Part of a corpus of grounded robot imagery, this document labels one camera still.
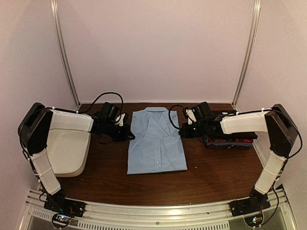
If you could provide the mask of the light blue long sleeve shirt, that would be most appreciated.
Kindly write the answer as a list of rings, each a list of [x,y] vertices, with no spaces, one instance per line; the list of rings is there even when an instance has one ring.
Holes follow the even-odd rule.
[[[127,174],[187,170],[178,130],[178,115],[164,107],[147,107],[132,113]]]

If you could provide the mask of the white plastic tub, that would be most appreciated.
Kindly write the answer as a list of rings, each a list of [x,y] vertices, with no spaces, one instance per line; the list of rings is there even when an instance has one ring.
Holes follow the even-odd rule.
[[[91,134],[53,129],[47,138],[47,155],[56,177],[76,177],[85,168]]]

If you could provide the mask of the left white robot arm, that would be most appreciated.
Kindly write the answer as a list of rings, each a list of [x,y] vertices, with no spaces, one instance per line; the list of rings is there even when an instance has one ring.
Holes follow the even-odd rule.
[[[128,114],[111,103],[104,103],[93,115],[34,103],[18,126],[18,136],[24,156],[30,161],[35,175],[49,195],[61,190],[53,165],[49,158],[48,143],[51,131],[61,130],[65,134],[85,136],[107,135],[113,142],[134,140],[135,135],[127,123]]]

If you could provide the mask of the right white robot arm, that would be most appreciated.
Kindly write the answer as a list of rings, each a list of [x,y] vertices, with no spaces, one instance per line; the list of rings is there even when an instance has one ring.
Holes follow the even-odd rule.
[[[297,138],[301,138],[297,126],[283,105],[256,111],[211,110],[206,102],[191,109],[184,109],[185,122],[179,128],[182,138],[210,137],[213,139],[256,139],[256,133],[267,133],[270,155],[246,200],[249,211],[257,211],[264,204],[264,195],[281,176]]]

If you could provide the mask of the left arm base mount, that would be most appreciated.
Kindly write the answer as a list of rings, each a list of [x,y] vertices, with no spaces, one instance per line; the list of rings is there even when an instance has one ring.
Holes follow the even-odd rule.
[[[66,198],[64,190],[60,190],[54,195],[46,193],[46,201],[44,208],[65,214],[71,217],[83,217],[85,203],[82,201],[76,201]]]

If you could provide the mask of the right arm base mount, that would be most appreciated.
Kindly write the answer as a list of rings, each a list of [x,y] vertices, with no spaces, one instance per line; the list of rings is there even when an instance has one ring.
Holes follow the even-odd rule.
[[[271,207],[268,195],[261,194],[254,189],[251,190],[248,198],[233,200],[229,206],[233,217],[260,212],[262,208]]]

